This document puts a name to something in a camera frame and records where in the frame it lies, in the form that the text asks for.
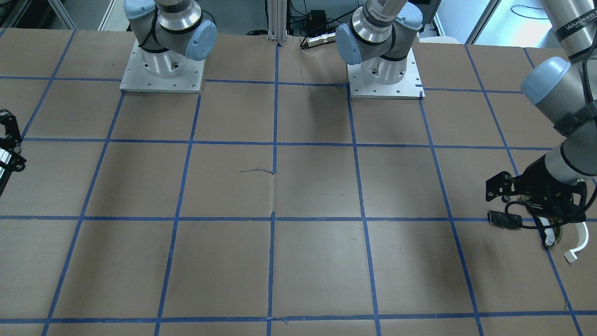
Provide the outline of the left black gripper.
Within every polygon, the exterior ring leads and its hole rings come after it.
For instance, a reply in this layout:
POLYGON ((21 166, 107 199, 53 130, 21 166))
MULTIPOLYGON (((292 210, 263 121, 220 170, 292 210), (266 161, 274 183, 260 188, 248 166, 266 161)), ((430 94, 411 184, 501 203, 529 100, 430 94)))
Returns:
POLYGON ((535 229, 555 229, 567 224, 586 220, 588 210, 588 187, 580 175, 557 178, 548 168, 549 155, 543 155, 525 169, 520 176, 512 176, 502 171, 485 182, 485 200, 490 202, 503 195, 526 196, 518 201, 537 219, 546 219, 548 225, 540 221, 535 229))

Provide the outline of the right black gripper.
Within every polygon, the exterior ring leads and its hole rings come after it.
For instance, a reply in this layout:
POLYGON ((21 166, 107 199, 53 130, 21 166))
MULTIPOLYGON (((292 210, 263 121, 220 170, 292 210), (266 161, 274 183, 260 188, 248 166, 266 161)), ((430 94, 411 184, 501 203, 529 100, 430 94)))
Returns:
POLYGON ((16 117, 8 109, 0 111, 0 193, 15 172, 21 172, 26 167, 27 160, 21 155, 22 136, 16 117))

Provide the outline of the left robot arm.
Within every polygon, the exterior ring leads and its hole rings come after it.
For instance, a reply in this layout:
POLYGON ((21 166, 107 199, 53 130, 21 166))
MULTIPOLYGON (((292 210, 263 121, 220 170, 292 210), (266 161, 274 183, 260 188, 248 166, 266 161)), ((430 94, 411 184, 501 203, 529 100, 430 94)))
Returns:
POLYGON ((553 33, 567 59, 551 57, 535 66, 520 85, 530 103, 553 124, 564 141, 530 164, 521 175, 500 172, 486 181, 485 200, 506 201, 506 227, 522 228, 509 213, 520 196, 534 217, 554 227, 586 220, 596 200, 588 182, 597 171, 596 2, 544 0, 553 33))

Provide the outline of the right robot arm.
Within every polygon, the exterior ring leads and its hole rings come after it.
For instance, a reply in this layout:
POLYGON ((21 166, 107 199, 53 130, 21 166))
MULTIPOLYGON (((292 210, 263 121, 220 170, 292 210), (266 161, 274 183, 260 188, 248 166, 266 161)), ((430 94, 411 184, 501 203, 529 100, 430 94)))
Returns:
POLYGON ((147 79, 173 84, 201 79, 204 61, 215 47, 217 27, 206 19, 196 0, 126 0, 126 19, 136 34, 126 80, 147 79))

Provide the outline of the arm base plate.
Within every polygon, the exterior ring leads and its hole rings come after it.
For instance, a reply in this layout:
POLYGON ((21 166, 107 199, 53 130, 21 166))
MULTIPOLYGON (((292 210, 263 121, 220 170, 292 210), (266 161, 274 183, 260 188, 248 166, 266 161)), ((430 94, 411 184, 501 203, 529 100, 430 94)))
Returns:
POLYGON ((134 41, 120 89, 132 93, 200 94, 205 62, 189 60, 172 50, 149 53, 134 41))
POLYGON ((412 49, 397 62, 381 57, 360 64, 347 64, 350 97, 423 99, 426 94, 412 49))

